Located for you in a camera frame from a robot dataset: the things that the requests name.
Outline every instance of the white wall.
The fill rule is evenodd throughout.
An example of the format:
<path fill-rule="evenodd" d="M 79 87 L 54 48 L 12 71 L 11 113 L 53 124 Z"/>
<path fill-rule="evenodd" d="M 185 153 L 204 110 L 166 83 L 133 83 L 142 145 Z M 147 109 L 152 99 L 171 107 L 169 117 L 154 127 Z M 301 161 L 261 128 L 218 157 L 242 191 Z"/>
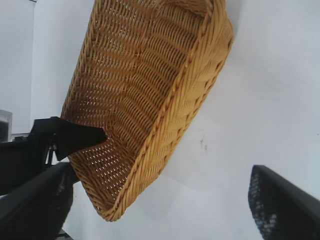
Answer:
<path fill-rule="evenodd" d="M 93 0 L 38 0 L 34 10 L 31 124 L 60 116 Z"/>
<path fill-rule="evenodd" d="M 0 0 L 0 109 L 13 113 L 13 133 L 30 130 L 34 8 Z"/>

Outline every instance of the basket weave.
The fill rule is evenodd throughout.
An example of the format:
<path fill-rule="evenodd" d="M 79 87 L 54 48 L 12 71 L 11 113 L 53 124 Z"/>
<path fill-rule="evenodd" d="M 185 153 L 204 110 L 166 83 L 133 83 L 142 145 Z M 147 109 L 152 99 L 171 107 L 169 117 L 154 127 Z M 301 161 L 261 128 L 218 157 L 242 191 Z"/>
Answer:
<path fill-rule="evenodd" d="M 61 117 L 108 136 L 69 157 L 105 220 L 164 169 L 232 41 L 225 0 L 95 0 Z"/>

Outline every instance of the black perforated mesh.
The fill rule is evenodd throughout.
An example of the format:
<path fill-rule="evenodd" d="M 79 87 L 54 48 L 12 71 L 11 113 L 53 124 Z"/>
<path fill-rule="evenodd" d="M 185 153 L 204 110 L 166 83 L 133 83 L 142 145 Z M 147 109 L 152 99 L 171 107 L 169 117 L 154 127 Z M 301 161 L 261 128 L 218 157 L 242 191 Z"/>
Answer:
<path fill-rule="evenodd" d="M 253 167 L 248 201 L 265 240 L 320 240 L 320 202 L 267 167 Z"/>

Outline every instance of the white surface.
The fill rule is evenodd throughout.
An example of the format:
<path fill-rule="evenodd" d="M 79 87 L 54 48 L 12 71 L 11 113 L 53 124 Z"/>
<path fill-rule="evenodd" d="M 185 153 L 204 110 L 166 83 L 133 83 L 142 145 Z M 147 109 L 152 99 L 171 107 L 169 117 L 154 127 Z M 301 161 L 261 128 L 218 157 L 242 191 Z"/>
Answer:
<path fill-rule="evenodd" d="M 92 0 L 39 0 L 34 9 L 30 124 L 59 117 L 90 17 Z"/>
<path fill-rule="evenodd" d="M 37 3 L 33 116 L 60 113 L 92 3 Z M 253 164 L 320 198 L 319 10 L 318 0 L 229 0 L 233 49 L 162 175 L 113 223 L 77 184 L 64 230 L 75 240 L 260 240 L 247 203 Z"/>
<path fill-rule="evenodd" d="M 0 109 L 13 113 L 12 133 L 30 131 L 34 8 L 0 0 Z"/>

